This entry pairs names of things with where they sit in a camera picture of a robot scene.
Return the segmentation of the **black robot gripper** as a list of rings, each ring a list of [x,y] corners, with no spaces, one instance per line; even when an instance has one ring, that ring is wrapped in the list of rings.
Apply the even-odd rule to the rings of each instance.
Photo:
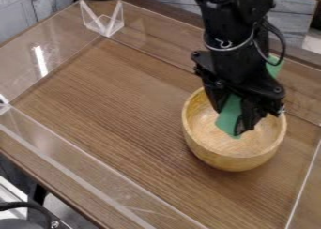
[[[201,78],[210,105],[221,113],[230,94],[241,97],[241,115],[237,116],[233,135],[241,136],[254,130],[268,115],[278,117],[284,110],[286,91],[266,69],[269,54],[257,51],[256,46],[236,51],[194,51],[190,59],[194,73]]]

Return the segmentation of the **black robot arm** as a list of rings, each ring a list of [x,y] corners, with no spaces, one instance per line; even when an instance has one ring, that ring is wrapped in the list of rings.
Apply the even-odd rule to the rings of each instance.
[[[284,109],[285,88],[269,72],[284,62],[270,58],[269,35],[282,35],[268,19],[274,0],[194,1],[206,46],[190,55],[194,73],[218,113],[217,127],[238,137]]]

